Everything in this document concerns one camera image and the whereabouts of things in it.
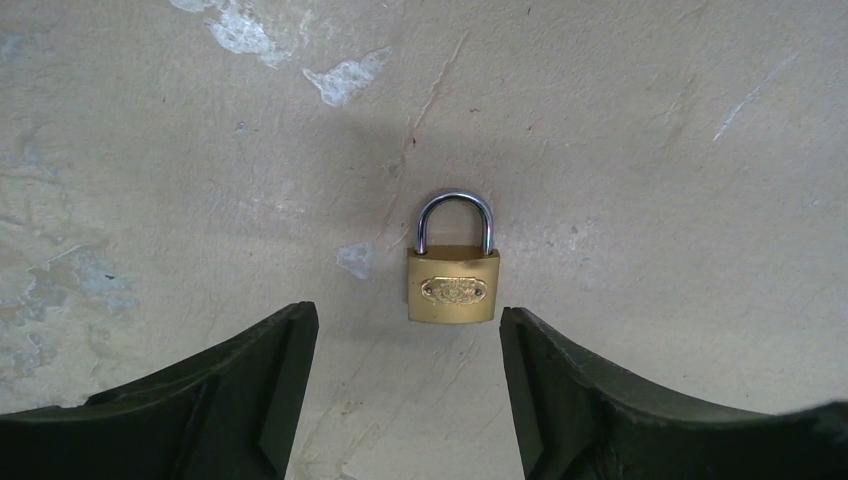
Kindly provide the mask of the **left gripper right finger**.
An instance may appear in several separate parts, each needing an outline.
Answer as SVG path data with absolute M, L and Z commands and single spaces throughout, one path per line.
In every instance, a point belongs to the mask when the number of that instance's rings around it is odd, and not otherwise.
M 527 309 L 500 323 L 528 479 L 843 479 L 847 405 L 768 415 L 695 398 L 573 342 Z

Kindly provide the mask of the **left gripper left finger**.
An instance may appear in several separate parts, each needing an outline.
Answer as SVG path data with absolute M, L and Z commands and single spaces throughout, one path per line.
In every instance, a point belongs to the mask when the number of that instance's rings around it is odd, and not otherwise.
M 73 408 L 1 418 L 5 479 L 281 479 L 318 333 L 311 302 Z

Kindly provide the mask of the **brass padlock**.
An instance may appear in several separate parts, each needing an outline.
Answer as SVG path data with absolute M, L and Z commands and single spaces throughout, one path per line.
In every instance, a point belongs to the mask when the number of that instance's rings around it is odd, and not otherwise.
M 428 243 L 430 217 L 437 207 L 449 201 L 463 201 L 477 210 L 481 220 L 477 246 Z M 464 325 L 494 318 L 501 263 L 494 246 L 494 227 L 494 214 L 488 202 L 469 190 L 446 190 L 423 205 L 415 242 L 407 250 L 409 320 Z

